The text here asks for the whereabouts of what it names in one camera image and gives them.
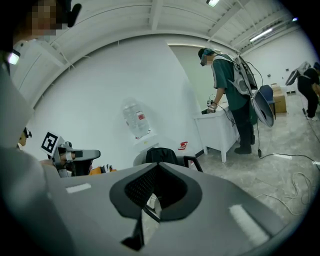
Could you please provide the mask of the orange sofa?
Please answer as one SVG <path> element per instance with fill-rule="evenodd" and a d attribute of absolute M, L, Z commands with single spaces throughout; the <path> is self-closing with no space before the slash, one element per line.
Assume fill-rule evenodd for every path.
<path fill-rule="evenodd" d="M 97 168 L 90 170 L 88 175 L 92 176 L 92 175 L 99 175 L 99 174 L 105 174 L 105 173 L 116 172 L 116 171 L 117 171 L 116 169 L 110 169 L 110 168 L 107 168 L 107 170 L 105 170 L 103 166 L 99 166 Z"/>

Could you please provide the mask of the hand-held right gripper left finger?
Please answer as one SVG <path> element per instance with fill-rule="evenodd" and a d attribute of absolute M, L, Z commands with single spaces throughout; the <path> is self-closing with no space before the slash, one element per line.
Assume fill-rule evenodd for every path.
<path fill-rule="evenodd" d="M 112 186 L 130 175 L 144 174 L 156 164 L 96 176 L 61 178 L 44 164 L 46 213 L 42 247 L 54 256 L 160 256 L 159 242 L 143 245 L 142 210 L 134 218 L 122 216 L 110 200 Z"/>

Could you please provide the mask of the white desk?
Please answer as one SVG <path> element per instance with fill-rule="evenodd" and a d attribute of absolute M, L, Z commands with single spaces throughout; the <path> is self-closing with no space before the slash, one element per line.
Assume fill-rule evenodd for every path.
<path fill-rule="evenodd" d="M 237 126 L 232 123 L 233 115 L 227 102 L 223 102 L 215 112 L 193 116 L 204 153 L 208 148 L 220 151 L 221 161 L 227 162 L 227 152 L 240 141 Z"/>

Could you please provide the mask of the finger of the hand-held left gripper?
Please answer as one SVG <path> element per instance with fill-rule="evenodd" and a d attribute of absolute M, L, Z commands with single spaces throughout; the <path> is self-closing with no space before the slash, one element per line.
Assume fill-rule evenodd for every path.
<path fill-rule="evenodd" d="M 74 155 L 74 161 L 88 161 L 98 159 L 101 152 L 96 149 L 77 149 L 72 151 L 71 155 Z"/>

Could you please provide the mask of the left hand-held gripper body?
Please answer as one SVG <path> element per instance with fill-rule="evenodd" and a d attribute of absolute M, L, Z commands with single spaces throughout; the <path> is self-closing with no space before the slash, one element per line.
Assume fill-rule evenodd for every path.
<path fill-rule="evenodd" d="M 61 178 L 75 176 L 75 166 L 73 161 L 61 162 L 61 156 L 65 152 L 75 151 L 69 141 L 65 141 L 61 136 L 52 132 L 47 132 L 40 149 L 47 154 L 48 159 L 52 159 L 55 168 Z"/>

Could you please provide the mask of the blue chair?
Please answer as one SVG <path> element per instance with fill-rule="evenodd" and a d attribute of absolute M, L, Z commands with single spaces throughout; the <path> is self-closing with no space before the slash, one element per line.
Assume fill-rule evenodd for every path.
<path fill-rule="evenodd" d="M 269 104 L 274 118 L 276 119 L 276 104 L 274 100 L 274 91 L 269 85 L 262 85 L 259 89 L 260 93 L 264 96 L 267 103 Z"/>

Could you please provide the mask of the person's left hand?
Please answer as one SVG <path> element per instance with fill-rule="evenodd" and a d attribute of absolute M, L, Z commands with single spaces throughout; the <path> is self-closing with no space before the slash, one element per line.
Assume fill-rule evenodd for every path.
<path fill-rule="evenodd" d="M 66 151 L 60 157 L 62 163 L 73 161 L 76 158 L 75 153 L 72 151 Z"/>

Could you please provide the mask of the black backpack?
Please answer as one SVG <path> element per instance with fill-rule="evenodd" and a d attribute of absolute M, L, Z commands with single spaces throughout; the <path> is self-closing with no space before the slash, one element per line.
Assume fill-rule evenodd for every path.
<path fill-rule="evenodd" d="M 175 152 L 172 149 L 164 147 L 153 147 L 149 149 L 145 157 L 146 163 L 170 163 L 177 165 L 178 159 Z"/>

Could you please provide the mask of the cardboard box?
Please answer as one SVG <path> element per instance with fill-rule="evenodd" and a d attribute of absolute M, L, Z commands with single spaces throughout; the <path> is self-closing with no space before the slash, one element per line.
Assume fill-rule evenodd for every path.
<path fill-rule="evenodd" d="M 286 113 L 287 112 L 287 104 L 286 97 L 279 85 L 276 83 L 271 84 L 271 88 L 273 90 L 273 100 L 275 102 L 275 112 L 276 113 Z"/>

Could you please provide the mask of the grey chair with black legs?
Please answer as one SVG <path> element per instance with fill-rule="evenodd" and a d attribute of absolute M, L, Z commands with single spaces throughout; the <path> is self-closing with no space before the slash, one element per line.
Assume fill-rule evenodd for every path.
<path fill-rule="evenodd" d="M 146 155 L 147 155 L 147 151 L 145 150 L 143 152 L 141 152 L 133 161 L 133 166 L 138 166 L 141 164 L 145 164 L 146 162 Z M 186 167 L 189 169 L 193 169 L 196 170 L 198 172 L 203 173 L 203 169 L 198 161 L 198 159 L 196 158 L 196 155 L 193 155 L 191 153 L 188 152 L 174 152 L 177 160 L 178 160 L 178 164 L 179 166 L 182 167 Z"/>

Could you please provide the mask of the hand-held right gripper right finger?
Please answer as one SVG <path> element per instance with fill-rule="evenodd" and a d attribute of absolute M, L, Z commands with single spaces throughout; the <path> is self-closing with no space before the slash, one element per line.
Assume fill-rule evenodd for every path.
<path fill-rule="evenodd" d="M 186 218 L 161 222 L 149 240 L 152 256 L 269 256 L 293 225 L 229 180 L 170 163 L 161 166 L 197 182 L 202 198 Z"/>

